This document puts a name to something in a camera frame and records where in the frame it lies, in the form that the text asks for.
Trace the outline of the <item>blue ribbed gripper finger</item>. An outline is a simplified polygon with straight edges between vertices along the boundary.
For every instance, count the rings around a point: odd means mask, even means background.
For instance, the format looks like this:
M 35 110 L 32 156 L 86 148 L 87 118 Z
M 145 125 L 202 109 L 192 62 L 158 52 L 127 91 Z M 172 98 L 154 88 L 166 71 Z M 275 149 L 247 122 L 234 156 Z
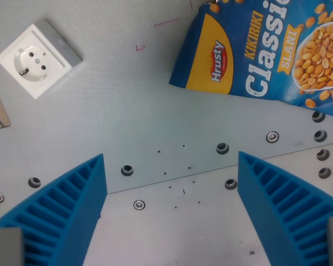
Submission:
M 16 205 L 0 229 L 22 231 L 24 265 L 83 265 L 107 193 L 100 154 Z
M 329 264 L 331 195 L 244 152 L 239 152 L 238 194 L 271 265 Z

